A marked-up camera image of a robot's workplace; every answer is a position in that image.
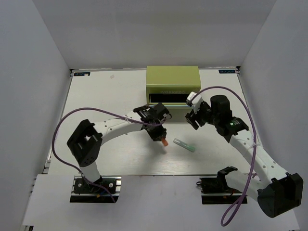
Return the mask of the green highlighter pen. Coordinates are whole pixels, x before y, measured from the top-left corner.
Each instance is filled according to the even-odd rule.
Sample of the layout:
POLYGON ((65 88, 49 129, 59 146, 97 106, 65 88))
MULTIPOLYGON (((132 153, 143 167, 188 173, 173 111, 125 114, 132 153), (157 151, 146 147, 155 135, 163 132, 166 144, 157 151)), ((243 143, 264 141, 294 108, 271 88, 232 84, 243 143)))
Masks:
POLYGON ((188 150, 190 152, 195 152, 195 147, 193 147, 191 145, 188 145, 187 143, 185 143, 185 142, 183 142, 183 141, 181 141, 181 140, 179 140, 177 138, 174 138, 173 142, 176 145, 178 145, 178 146, 180 146, 180 147, 182 147, 182 148, 184 148, 184 149, 186 149, 186 150, 188 150))

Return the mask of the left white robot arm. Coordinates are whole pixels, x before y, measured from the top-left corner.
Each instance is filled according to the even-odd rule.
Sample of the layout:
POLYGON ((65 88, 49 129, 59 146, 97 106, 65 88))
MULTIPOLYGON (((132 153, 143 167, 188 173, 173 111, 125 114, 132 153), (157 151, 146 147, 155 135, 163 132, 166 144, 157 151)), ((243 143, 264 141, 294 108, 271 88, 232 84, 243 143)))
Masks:
POLYGON ((103 122, 81 121, 68 139, 67 146, 86 178, 85 186, 91 192, 97 192, 102 186, 96 159, 103 144, 128 133, 145 130, 153 141, 167 146, 167 129, 163 123, 171 117, 169 110, 159 103, 153 107, 137 107, 124 116, 116 115, 103 122))

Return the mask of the orange highlighter pen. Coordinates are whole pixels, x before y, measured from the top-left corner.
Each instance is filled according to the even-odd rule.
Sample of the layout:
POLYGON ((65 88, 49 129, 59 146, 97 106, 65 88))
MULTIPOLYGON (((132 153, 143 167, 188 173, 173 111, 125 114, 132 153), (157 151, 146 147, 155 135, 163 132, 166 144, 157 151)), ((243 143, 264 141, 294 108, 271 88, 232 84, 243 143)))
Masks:
POLYGON ((165 138, 162 138, 162 139, 161 139, 161 142, 162 142, 162 144, 163 144, 165 147, 168 146, 168 142, 166 141, 165 138))

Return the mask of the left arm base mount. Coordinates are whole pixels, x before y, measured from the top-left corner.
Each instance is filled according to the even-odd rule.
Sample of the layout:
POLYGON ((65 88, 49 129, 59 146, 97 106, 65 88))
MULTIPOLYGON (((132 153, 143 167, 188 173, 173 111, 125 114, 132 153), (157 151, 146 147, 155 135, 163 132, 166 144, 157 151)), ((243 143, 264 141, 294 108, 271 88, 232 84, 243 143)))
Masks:
POLYGON ((112 195, 98 186, 87 183, 81 176, 75 176, 71 190, 71 203, 112 204, 117 202, 121 189, 120 176, 105 176, 97 184, 101 184, 112 195))

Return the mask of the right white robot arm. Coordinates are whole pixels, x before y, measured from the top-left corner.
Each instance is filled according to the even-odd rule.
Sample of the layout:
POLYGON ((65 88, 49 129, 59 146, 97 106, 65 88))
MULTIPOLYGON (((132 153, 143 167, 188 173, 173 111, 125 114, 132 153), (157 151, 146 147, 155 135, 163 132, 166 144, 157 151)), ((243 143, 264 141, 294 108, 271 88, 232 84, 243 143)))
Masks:
POLYGON ((191 92, 187 104, 192 108, 186 115, 187 122, 194 129, 205 124, 213 125, 217 133, 244 157, 259 178, 254 179, 236 167, 226 167, 217 173, 217 185, 221 191, 236 189, 242 192, 257 201, 270 218, 301 205, 304 185, 301 176, 290 174, 254 141, 248 125, 233 116, 226 96, 213 96, 210 103, 206 103, 200 95, 191 92))

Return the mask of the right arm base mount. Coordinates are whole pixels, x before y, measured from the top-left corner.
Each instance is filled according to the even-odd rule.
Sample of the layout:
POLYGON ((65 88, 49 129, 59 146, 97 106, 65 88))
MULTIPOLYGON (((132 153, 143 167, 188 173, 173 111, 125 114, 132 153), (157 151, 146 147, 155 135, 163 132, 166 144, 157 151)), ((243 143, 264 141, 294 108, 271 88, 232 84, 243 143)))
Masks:
POLYGON ((236 189, 223 189, 216 177, 200 178, 196 186, 201 190, 203 205, 231 205, 242 193, 236 189))

